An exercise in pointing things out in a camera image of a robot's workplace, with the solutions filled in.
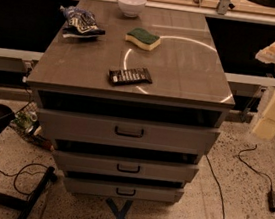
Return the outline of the grey drawer cabinet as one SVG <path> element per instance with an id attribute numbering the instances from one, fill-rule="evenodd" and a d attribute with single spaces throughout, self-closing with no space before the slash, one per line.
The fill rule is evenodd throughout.
<path id="1" fill-rule="evenodd" d="M 174 203 L 234 106 L 206 19 L 81 1 L 106 34 L 57 35 L 28 83 L 71 192 Z"/>

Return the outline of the dark snack bar wrapper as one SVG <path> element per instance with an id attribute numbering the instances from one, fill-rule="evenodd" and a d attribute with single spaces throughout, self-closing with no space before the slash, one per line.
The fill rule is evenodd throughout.
<path id="1" fill-rule="evenodd" d="M 152 77 L 147 68 L 110 70 L 108 76 L 109 82 L 116 86 L 152 83 Z"/>

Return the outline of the bottom grey drawer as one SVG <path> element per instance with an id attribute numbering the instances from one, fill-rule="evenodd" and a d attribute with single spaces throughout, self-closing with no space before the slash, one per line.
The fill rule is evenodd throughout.
<path id="1" fill-rule="evenodd" d="M 101 195 L 116 198 L 131 198 L 147 201 L 175 203 L 183 196 L 184 191 L 178 188 L 125 184 L 110 181 L 64 178 L 64 186 L 71 193 Z"/>

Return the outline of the black power adapter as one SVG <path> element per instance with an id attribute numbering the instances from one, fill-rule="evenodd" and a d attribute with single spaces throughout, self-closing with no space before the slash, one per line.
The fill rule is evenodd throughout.
<path id="1" fill-rule="evenodd" d="M 271 212 L 275 212 L 275 191 L 273 190 L 269 191 L 267 197 L 268 197 L 269 210 Z"/>

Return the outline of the grey drawer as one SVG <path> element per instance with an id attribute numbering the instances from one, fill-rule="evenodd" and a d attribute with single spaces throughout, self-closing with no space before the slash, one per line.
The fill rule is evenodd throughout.
<path id="1" fill-rule="evenodd" d="M 184 191 L 178 188 L 125 184 L 110 181 L 64 178 L 64 186 L 71 193 L 101 195 L 116 198 L 131 198 L 147 201 L 175 203 L 183 196 Z"/>
<path id="2" fill-rule="evenodd" d="M 45 137 L 128 148 L 202 155 L 209 152 L 219 131 L 137 119 L 41 109 L 38 119 Z"/>
<path id="3" fill-rule="evenodd" d="M 150 161 L 134 158 L 54 151 L 54 160 L 60 170 L 148 180 L 189 183 L 198 173 L 194 164 Z"/>

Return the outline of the white ceramic bowl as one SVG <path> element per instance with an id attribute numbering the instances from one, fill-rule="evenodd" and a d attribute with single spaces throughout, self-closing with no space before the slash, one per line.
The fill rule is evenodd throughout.
<path id="1" fill-rule="evenodd" d="M 117 3 L 125 16 L 136 17 L 144 10 L 147 0 L 117 0 Z"/>

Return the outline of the green and yellow sponge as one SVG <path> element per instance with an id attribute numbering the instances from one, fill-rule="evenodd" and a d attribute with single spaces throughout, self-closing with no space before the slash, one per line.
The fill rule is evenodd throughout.
<path id="1" fill-rule="evenodd" d="M 125 34 L 127 42 L 134 43 L 142 50 L 151 51 L 160 45 L 161 39 L 143 28 L 134 28 Z"/>

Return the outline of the blue white chip bag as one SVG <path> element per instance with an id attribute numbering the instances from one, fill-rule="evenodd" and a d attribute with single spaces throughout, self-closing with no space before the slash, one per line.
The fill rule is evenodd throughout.
<path id="1" fill-rule="evenodd" d="M 105 30 L 98 27 L 95 16 L 88 10 L 75 6 L 60 7 L 67 25 L 62 29 L 65 38 L 93 38 L 105 35 Z"/>

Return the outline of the top grey drawer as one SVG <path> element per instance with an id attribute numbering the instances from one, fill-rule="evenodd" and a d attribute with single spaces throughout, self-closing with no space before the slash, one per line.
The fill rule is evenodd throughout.
<path id="1" fill-rule="evenodd" d="M 209 152 L 219 131 L 137 119 L 41 109 L 38 119 L 45 137 L 128 148 L 202 155 Z"/>

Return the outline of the middle grey drawer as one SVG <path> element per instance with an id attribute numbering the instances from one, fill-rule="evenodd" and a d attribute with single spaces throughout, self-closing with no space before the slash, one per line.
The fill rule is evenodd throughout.
<path id="1" fill-rule="evenodd" d="M 54 151 L 54 160 L 60 170 L 148 180 L 189 183 L 198 173 L 194 164 L 150 161 L 134 158 Z"/>

